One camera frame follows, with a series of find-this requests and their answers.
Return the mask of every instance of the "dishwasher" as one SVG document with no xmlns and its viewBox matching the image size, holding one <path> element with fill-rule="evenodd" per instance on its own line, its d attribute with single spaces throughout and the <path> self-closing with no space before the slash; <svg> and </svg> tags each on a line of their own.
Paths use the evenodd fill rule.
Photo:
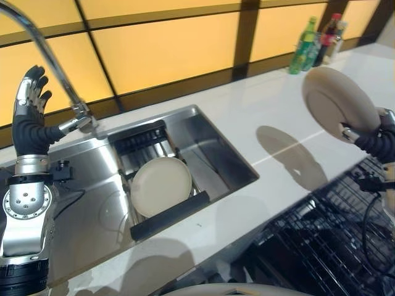
<svg viewBox="0 0 395 296">
<path fill-rule="evenodd" d="M 254 282 L 316 296 L 395 295 L 395 233 L 379 201 L 364 222 L 377 194 L 359 180 L 372 176 L 383 179 L 381 165 L 367 157 L 269 222 L 242 256 Z"/>
</svg>

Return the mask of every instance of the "stainless steel sink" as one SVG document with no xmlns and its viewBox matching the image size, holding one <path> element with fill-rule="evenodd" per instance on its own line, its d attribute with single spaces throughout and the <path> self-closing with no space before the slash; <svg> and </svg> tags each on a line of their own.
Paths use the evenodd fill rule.
<svg viewBox="0 0 395 296">
<path fill-rule="evenodd" d="M 126 149 L 132 142 L 135 145 L 144 143 L 145 138 L 139 132 L 158 122 L 165 123 L 167 138 L 152 131 L 154 142 L 151 146 Z M 140 139 L 132 138 L 139 134 Z M 173 211 L 171 215 L 164 211 L 155 219 L 146 220 L 133 209 L 130 183 L 143 163 L 165 156 L 179 157 L 186 162 L 194 182 L 194 192 L 188 200 L 200 202 L 176 205 L 176 209 L 169 209 Z M 103 139 L 89 139 L 51 152 L 50 158 L 53 166 L 59 160 L 68 160 L 74 179 L 65 185 L 86 191 L 55 220 L 50 260 L 52 282 L 73 277 L 138 243 L 132 239 L 130 228 L 143 228 L 152 222 L 159 224 L 156 231 L 160 231 L 259 177 L 196 106 L 123 126 L 109 131 Z M 56 213 L 79 195 L 57 187 L 60 198 Z M 6 190 L 4 180 L 1 189 Z M 176 218 L 169 220 L 174 213 L 177 213 Z M 3 212 L 0 215 L 0 231 L 3 232 L 5 216 Z M 139 241 L 153 232 L 144 233 Z"/>
</svg>

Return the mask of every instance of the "kitchen counter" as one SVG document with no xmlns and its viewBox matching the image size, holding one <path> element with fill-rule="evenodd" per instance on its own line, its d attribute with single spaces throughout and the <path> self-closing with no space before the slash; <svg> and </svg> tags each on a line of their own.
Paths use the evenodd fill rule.
<svg viewBox="0 0 395 296">
<path fill-rule="evenodd" d="M 395 109 L 394 50 L 379 44 L 342 52 L 330 67 L 350 76 L 376 106 Z M 365 157 L 324 132 L 301 96 L 305 73 L 285 69 L 111 118 L 111 130 L 196 104 L 260 178 L 150 239 L 55 287 L 51 295 L 147 295 L 292 206 Z M 52 149 L 80 141 L 68 135 Z M 0 150 L 11 162 L 12 147 Z"/>
</svg>

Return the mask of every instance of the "kitchen faucet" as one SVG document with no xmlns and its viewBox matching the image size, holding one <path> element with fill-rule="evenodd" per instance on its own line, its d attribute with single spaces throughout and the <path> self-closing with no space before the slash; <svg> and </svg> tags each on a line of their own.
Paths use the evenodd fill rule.
<svg viewBox="0 0 395 296">
<path fill-rule="evenodd" d="M 5 0 L 0 0 L 0 12 L 3 12 L 14 19 L 17 23 L 23 26 L 26 32 L 28 32 L 31 40 L 35 42 L 40 53 L 44 56 L 46 62 L 52 68 L 64 91 L 69 96 L 72 109 L 76 114 L 76 118 L 60 125 L 59 128 L 62 131 L 68 131 L 70 127 L 74 129 L 79 128 L 83 133 L 95 131 L 98 125 L 96 119 L 92 116 L 91 111 L 86 103 L 78 97 L 72 84 L 67 78 L 66 73 L 63 71 L 41 32 L 23 12 Z"/>
</svg>

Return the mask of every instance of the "dish rack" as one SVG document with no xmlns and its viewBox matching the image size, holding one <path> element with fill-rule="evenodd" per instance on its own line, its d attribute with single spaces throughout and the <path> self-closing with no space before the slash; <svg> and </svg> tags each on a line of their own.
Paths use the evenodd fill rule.
<svg viewBox="0 0 395 296">
<path fill-rule="evenodd" d="M 256 264 L 274 284 L 320 295 L 395 295 L 395 281 L 372 268 L 362 247 L 362 222 L 374 194 L 358 180 L 383 179 L 371 157 L 309 194 L 269 222 L 254 244 Z M 394 228 L 376 202 L 367 223 L 367 255 L 395 274 Z"/>
<path fill-rule="evenodd" d="M 167 132 L 163 120 L 155 121 L 136 127 L 116 137 L 110 137 L 113 149 L 119 155 L 118 173 L 128 184 L 125 192 L 130 192 L 130 185 L 138 170 L 152 159 L 159 157 L 175 157 L 184 162 L 180 150 L 174 145 Z M 135 240 L 145 239 L 161 229 L 164 229 L 192 212 L 199 210 L 209 203 L 209 196 L 200 190 L 192 176 L 192 188 L 189 198 L 153 217 L 146 218 L 138 213 L 130 202 L 133 225 L 130 228 L 131 237 Z"/>
</svg>

